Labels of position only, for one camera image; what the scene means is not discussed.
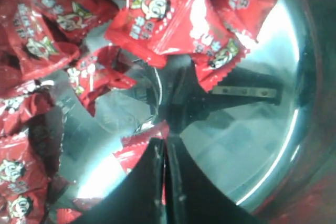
candy pile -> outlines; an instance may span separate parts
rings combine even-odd
[[[171,55],[189,54],[200,86],[210,91],[249,52],[239,35],[256,40],[276,1],[126,0],[119,10],[112,0],[0,0],[0,222],[40,223],[50,202],[62,119],[48,116],[55,110],[53,83],[39,79],[65,71],[94,116],[98,97],[136,85],[125,74],[133,63],[122,50],[157,68]],[[89,46],[88,37],[92,44],[93,31],[104,25],[107,43]],[[50,125],[60,129],[56,136]],[[168,134],[163,125],[157,125],[161,138]],[[158,136],[143,134],[124,138],[125,149],[114,154],[126,173]]]

